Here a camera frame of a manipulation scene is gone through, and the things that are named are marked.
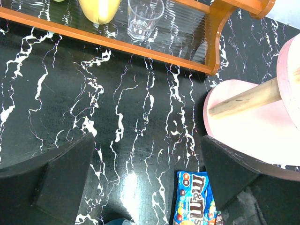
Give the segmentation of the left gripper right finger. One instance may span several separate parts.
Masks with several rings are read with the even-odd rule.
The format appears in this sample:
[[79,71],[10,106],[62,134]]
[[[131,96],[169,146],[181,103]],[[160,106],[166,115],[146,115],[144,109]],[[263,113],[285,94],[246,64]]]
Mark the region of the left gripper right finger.
[[298,225],[300,173],[265,163],[211,136],[201,149],[216,208],[226,225]]

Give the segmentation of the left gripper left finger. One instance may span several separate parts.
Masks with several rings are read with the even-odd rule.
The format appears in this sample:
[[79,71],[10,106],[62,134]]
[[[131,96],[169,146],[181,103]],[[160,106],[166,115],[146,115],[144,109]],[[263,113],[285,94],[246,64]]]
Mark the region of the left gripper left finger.
[[73,225],[94,151],[87,133],[0,170],[2,225]]

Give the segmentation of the blue candy bag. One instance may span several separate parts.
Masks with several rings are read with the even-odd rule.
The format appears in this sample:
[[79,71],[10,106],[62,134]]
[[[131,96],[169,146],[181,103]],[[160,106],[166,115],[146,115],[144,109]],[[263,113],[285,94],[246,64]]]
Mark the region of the blue candy bag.
[[204,225],[223,225],[223,218],[220,211],[217,211],[211,185],[205,192]]
[[177,172],[174,225],[207,225],[205,215],[209,177],[206,172]]

